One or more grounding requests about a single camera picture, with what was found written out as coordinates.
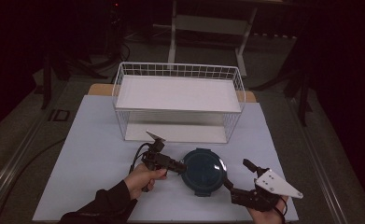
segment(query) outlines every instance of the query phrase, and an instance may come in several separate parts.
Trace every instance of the metal stand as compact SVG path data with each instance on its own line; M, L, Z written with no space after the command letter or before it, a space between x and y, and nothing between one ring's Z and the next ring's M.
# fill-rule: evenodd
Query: metal stand
M286 97L292 98L296 93L301 90L299 99L298 117L303 126L307 126L305 122L305 112L308 108L307 97L309 89L310 72L301 68L292 68L291 56L287 58L278 76L271 79L259 86L250 87L251 91L263 91L273 85L289 79L289 83L284 88L284 94Z
M246 41L249 38L249 34L257 11L257 7L254 7L252 9L249 21L236 21L188 15L177 15L176 0L174 0L173 18L171 24L171 45L168 52L168 63L175 62L176 29L226 35L241 35L243 37L243 41L240 47L235 50L235 56L237 59L238 68L240 69L241 77L246 77L246 65L244 63L243 53L244 49L246 48Z

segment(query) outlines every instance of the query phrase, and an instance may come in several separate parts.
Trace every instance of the white shelf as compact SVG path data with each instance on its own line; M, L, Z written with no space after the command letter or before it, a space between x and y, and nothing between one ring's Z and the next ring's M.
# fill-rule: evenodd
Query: white shelf
M116 110L241 113L231 80L125 75Z

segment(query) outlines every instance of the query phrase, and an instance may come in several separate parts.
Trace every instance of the white paper sheet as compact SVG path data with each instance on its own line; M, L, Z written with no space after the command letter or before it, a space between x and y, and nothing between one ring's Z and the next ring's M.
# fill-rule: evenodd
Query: white paper sheet
M112 97L85 96L65 141L49 182L36 209L34 221L56 221L67 212L90 202L98 189L110 189L129 171L133 156L143 142L123 141L112 107ZM259 104L246 104L228 144L167 143L163 154L181 160L196 147L210 148L227 165L235 188L251 190L254 178L243 158L270 167L284 177L272 137ZM287 220L297 220L288 200ZM131 222L234 222L252 220L243 206L232 204L221 187L211 197L194 196L173 172L143 193Z
M191 77L123 77L117 110L240 113L231 80Z

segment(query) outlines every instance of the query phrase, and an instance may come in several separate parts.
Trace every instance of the white table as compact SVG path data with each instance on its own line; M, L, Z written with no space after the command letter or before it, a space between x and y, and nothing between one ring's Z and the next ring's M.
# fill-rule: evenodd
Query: white table
M52 171L33 221L57 221L94 199L98 189L110 189L129 171L142 142L123 141L111 96L84 97L63 150ZM228 144L167 143L162 153L180 160L196 147L210 148L227 165L228 178L239 189L254 188L252 174L242 164L247 158L283 176L272 137L257 103L247 103ZM252 220L243 206L232 204L221 187L211 197L194 196L173 172L144 193L130 222L235 222ZM288 200L286 220L298 220Z

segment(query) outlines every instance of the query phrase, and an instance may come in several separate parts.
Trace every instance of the human hand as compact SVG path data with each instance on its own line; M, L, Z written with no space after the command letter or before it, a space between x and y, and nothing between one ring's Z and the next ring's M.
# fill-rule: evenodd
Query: human hand
M127 189L130 192L130 199L137 199L141 196L142 188L147 186L149 190L153 190L155 179L165 179L166 169L150 171L144 163L135 167L135 169L124 178Z
M286 202L288 200L287 196L281 196L282 199ZM281 213L284 211L285 203L280 199L278 200L277 205L275 206ZM260 212L253 208L247 208L249 214L252 216L255 224L281 224L282 218L280 215L275 212L274 209L268 212Z

